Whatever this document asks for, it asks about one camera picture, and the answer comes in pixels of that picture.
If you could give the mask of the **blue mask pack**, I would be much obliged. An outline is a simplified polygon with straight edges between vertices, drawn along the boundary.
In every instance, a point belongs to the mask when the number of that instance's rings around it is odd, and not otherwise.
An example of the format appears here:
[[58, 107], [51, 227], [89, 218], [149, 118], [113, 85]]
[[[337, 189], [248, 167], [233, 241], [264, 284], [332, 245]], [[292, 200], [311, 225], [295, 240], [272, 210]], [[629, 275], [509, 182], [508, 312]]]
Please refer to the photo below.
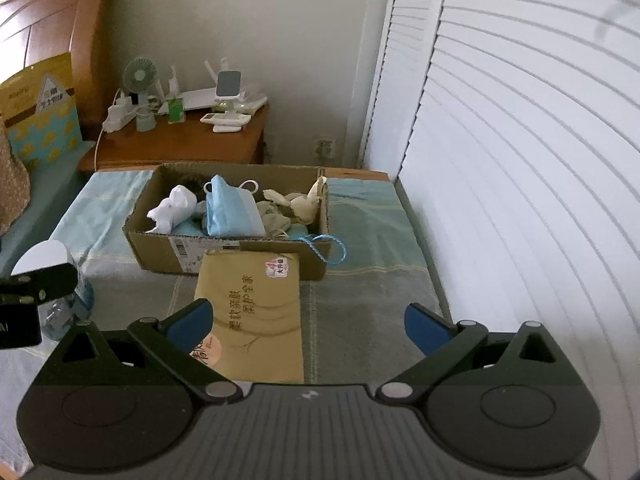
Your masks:
[[254, 195], [259, 190], [255, 180], [232, 186], [215, 174], [203, 186], [206, 203], [206, 233], [216, 238], [265, 237]]

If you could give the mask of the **brown fuzzy scrunchie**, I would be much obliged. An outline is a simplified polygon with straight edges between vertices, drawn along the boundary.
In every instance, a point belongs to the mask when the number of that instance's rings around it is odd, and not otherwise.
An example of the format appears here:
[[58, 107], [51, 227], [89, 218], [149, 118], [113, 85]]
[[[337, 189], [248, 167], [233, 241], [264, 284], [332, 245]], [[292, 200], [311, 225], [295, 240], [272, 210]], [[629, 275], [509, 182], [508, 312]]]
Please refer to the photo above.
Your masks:
[[206, 194], [210, 191], [210, 179], [200, 174], [185, 174], [178, 179], [178, 185], [193, 193], [198, 202], [206, 200]]

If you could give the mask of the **white lidded plastic jar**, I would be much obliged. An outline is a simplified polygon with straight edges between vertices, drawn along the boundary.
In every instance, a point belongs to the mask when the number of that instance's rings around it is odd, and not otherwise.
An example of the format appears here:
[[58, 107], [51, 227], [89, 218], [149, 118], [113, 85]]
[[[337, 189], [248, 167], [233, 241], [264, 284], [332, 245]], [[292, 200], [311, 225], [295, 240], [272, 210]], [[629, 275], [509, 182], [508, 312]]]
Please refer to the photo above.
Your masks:
[[94, 293], [67, 247], [45, 240], [29, 248], [1, 280], [1, 347], [60, 340], [91, 315]]

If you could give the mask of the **gold tissue pack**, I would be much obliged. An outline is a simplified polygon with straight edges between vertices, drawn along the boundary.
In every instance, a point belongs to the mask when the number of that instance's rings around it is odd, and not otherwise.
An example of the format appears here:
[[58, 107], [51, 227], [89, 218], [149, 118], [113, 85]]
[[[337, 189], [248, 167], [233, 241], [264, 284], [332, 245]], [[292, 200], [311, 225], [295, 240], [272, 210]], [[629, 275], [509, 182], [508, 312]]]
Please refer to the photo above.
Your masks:
[[304, 381], [296, 255], [206, 252], [195, 297], [213, 307], [194, 359], [237, 382]]

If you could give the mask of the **brown cardboard box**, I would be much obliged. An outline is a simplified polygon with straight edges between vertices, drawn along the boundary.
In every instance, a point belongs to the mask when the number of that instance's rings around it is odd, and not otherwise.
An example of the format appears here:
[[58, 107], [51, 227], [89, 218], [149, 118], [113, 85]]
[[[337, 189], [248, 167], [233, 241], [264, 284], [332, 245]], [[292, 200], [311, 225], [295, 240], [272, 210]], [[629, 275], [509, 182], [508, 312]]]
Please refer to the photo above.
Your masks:
[[185, 174], [200, 174], [211, 178], [220, 174], [227, 183], [238, 186], [245, 180], [255, 180], [259, 188], [271, 188], [282, 194], [307, 192], [324, 170], [309, 166], [242, 165], [225, 162], [166, 162], [158, 166], [146, 182], [134, 209], [126, 219], [122, 232], [140, 266], [156, 273], [197, 274], [202, 257], [209, 250], [242, 250], [243, 252], [274, 252], [295, 254], [299, 261], [299, 276], [303, 281], [320, 281], [326, 275], [325, 258], [336, 256], [326, 238], [329, 234], [328, 189], [321, 194], [320, 210], [308, 228], [309, 235], [320, 237], [306, 244], [301, 240], [276, 240], [265, 237], [216, 238], [178, 234], [148, 234], [154, 222], [146, 214], [156, 207], [178, 179]]

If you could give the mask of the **brown dotted cloth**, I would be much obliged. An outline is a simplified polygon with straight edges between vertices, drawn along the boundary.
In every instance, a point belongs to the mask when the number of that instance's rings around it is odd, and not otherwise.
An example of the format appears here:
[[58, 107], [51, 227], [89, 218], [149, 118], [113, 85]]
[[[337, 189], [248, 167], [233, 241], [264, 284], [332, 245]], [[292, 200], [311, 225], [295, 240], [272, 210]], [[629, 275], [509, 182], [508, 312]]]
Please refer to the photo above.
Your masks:
[[0, 133], [0, 235], [24, 214], [30, 202], [29, 173], [23, 162], [12, 151], [12, 146], [1, 123]]

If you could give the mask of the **wooden nightstand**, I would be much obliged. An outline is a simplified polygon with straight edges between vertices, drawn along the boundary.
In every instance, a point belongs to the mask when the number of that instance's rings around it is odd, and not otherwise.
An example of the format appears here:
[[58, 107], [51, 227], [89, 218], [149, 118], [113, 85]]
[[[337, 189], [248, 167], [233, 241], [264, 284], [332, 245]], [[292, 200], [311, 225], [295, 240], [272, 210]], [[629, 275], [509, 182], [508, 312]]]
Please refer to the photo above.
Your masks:
[[164, 162], [234, 162], [260, 164], [264, 159], [264, 130], [269, 106], [262, 106], [252, 120], [235, 133], [218, 133], [200, 121], [197, 112], [171, 125], [158, 118], [156, 127], [139, 132], [130, 122], [122, 130], [105, 133], [100, 142], [80, 160], [77, 169], [96, 170], [151, 168]]

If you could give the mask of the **yellow snack bag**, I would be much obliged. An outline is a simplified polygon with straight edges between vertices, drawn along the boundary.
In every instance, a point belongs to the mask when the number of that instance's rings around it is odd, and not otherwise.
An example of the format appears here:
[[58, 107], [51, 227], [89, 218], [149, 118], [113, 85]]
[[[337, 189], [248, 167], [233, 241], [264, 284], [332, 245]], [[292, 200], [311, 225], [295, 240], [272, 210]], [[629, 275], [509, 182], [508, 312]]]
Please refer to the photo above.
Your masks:
[[1, 117], [12, 152], [28, 171], [78, 148], [82, 135], [70, 54], [46, 58], [2, 82]]

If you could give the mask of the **white power strip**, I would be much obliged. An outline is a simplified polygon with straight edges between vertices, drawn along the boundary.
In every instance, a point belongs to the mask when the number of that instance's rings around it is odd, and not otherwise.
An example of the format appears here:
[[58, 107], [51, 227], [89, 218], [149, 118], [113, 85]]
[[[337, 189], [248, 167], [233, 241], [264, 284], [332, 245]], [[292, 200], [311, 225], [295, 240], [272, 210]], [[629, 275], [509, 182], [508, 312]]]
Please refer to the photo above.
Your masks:
[[106, 133], [122, 130], [134, 118], [138, 112], [137, 105], [132, 102], [131, 96], [126, 96], [125, 92], [118, 90], [113, 104], [107, 109], [107, 116], [102, 124], [102, 129]]

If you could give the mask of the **white remote control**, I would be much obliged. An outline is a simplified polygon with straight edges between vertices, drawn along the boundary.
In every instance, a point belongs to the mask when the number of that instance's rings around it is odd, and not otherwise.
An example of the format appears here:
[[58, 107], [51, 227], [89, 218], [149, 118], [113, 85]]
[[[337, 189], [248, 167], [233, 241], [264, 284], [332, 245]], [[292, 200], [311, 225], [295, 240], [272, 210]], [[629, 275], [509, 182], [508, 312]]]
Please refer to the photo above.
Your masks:
[[241, 131], [250, 121], [252, 116], [235, 112], [208, 113], [200, 122], [210, 125], [216, 133], [234, 133]]

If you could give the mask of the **white wifi router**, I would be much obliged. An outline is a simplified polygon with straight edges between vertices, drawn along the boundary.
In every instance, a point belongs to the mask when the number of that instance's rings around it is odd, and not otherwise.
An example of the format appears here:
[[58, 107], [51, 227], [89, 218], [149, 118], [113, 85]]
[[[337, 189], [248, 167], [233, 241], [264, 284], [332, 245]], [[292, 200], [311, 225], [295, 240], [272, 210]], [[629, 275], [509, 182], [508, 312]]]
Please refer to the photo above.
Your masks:
[[254, 115], [261, 107], [267, 104], [268, 98], [262, 88], [256, 87], [254, 84], [243, 84], [243, 76], [241, 81], [241, 95], [236, 100], [220, 100], [216, 98], [217, 74], [221, 70], [230, 70], [226, 60], [220, 61], [220, 70], [215, 72], [208, 61], [204, 61], [206, 70], [209, 72], [210, 78], [213, 79], [214, 85], [210, 88], [201, 88], [196, 90], [183, 91], [180, 87], [177, 70], [175, 65], [170, 66], [170, 77], [168, 79], [168, 93], [163, 97], [163, 103], [160, 104], [158, 112], [161, 115], [167, 115], [167, 99], [173, 96], [181, 96], [183, 98], [183, 109], [188, 110], [213, 110], [214, 112], [224, 112], [229, 107], [234, 108], [239, 113]]

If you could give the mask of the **white louvered shutter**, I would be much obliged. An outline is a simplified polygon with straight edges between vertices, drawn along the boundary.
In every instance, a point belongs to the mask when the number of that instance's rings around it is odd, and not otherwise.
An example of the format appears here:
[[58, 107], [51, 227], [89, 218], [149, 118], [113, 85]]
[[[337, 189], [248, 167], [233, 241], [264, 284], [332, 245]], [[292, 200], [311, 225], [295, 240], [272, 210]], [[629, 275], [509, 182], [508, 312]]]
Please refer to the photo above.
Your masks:
[[547, 326], [639, 469], [639, 0], [387, 0], [361, 160], [453, 318]]

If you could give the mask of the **green desk fan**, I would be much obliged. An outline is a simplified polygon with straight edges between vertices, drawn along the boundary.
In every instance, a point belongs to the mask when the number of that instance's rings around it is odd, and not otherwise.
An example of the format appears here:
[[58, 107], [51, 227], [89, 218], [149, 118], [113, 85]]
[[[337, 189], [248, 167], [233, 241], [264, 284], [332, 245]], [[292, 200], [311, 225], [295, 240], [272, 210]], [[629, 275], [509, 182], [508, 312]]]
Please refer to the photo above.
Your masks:
[[122, 73], [122, 82], [126, 89], [137, 96], [136, 117], [137, 132], [147, 132], [155, 128], [156, 121], [151, 110], [149, 92], [157, 81], [155, 64], [144, 56], [133, 58]]

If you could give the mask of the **wooden bed headboard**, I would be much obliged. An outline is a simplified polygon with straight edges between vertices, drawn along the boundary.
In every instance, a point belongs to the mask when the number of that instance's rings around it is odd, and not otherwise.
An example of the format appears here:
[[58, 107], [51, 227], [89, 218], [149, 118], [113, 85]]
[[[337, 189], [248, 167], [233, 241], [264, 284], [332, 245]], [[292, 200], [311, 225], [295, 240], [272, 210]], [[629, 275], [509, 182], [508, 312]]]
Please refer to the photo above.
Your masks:
[[6, 0], [1, 3], [1, 79], [68, 52], [82, 136], [94, 140], [116, 90], [111, 0]]

